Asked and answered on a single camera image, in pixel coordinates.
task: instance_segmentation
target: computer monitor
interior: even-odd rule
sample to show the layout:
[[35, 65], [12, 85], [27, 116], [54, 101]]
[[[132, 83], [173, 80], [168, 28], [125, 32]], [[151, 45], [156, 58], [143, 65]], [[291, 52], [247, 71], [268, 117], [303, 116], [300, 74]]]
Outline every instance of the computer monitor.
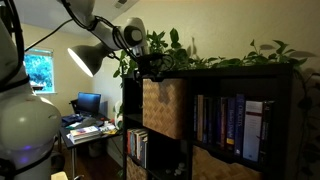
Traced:
[[101, 94], [78, 93], [77, 112], [83, 115], [97, 115], [99, 113]]

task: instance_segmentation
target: window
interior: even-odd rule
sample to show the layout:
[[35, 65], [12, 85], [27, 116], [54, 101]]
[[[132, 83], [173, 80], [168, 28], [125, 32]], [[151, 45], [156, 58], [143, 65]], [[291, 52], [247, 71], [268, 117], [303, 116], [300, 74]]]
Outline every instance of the window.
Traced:
[[30, 83], [36, 93], [54, 93], [53, 51], [30, 49], [25, 53], [24, 63]]

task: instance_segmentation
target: lamp shade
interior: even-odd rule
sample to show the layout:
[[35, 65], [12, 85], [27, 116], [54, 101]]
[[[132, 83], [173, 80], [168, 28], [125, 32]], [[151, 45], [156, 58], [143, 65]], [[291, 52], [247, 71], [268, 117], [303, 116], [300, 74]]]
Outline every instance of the lamp shade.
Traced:
[[102, 43], [95, 46], [79, 45], [68, 48], [72, 59], [90, 77], [93, 77], [100, 69], [103, 58], [109, 54], [109, 50]]

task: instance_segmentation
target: wicker basket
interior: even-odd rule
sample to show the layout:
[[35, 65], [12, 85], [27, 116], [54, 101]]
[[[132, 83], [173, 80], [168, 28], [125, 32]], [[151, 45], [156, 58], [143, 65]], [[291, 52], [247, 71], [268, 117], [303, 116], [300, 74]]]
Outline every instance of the wicker basket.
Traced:
[[227, 164], [193, 147], [193, 180], [262, 180], [262, 174], [237, 163]]
[[147, 171], [127, 156], [127, 180], [147, 180]]
[[186, 86], [183, 79], [144, 79], [143, 125], [173, 139], [184, 138]]

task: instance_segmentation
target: ceiling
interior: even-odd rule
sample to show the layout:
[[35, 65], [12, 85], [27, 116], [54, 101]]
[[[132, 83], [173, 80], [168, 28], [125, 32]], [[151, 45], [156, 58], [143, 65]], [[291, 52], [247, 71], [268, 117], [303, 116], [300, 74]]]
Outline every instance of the ceiling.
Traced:
[[[138, 0], [95, 0], [93, 15], [112, 21], [132, 7]], [[57, 0], [14, 0], [21, 23], [54, 30], [70, 19], [63, 5]], [[87, 30], [78, 27], [73, 21], [59, 31], [80, 36], [90, 36]]]

